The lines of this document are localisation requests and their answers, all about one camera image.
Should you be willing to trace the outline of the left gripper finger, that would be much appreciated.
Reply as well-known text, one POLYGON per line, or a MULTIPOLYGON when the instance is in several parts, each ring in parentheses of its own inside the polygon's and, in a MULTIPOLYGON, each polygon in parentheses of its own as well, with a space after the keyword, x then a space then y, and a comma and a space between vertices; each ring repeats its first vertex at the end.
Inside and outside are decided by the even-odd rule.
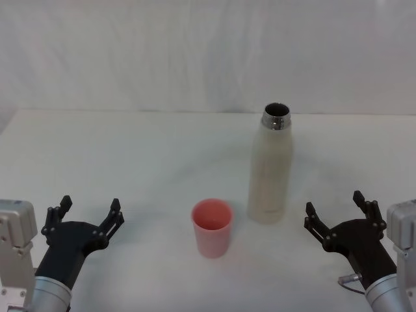
POLYGON ((48 235, 52 231, 56 230, 56 227, 62 222, 65 214, 70 210, 72 206, 72 199, 69 195, 65 195, 59 206, 49 207, 47 209, 47 215, 45 224, 41 230, 41 234, 48 235))
POLYGON ((110 205, 110 211, 104 221, 93 231, 93 235, 106 237, 109 241, 123 223, 124 216, 121 212, 120 201, 118 198, 114 198, 110 205))

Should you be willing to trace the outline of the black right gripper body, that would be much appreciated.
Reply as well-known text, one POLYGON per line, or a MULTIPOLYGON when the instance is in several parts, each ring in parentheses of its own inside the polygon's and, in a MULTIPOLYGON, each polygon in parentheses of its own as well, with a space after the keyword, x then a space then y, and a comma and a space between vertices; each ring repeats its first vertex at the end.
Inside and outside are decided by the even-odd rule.
POLYGON ((397 268, 383 245, 385 222, 354 219, 342 222, 323 233, 323 248, 347 258, 356 274, 361 275, 361 284, 368 289, 371 284, 397 268))

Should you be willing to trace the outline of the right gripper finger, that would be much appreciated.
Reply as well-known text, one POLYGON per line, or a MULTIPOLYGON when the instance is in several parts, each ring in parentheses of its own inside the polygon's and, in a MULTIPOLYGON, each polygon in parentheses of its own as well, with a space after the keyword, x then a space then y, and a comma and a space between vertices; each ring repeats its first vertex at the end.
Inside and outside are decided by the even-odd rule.
POLYGON ((333 229, 326 226, 319 218, 313 204, 307 202, 305 206, 306 217, 304 218, 304 227, 316 238, 324 250, 335 249, 335 233, 333 229))
POLYGON ((382 218, 378 202, 376 200, 368 201, 359 190, 355 190, 353 194, 354 203, 361 209, 366 219, 371 225, 379 231, 384 231, 387 227, 382 218))

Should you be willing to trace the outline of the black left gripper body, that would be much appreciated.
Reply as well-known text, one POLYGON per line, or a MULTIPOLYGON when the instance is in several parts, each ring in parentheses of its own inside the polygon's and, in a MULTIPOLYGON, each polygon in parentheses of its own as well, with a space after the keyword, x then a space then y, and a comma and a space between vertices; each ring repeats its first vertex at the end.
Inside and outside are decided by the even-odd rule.
POLYGON ((35 276, 56 280, 67 288, 75 285, 85 259, 108 246, 108 238, 99 228, 86 222, 61 222, 44 226, 41 233, 48 245, 35 276))

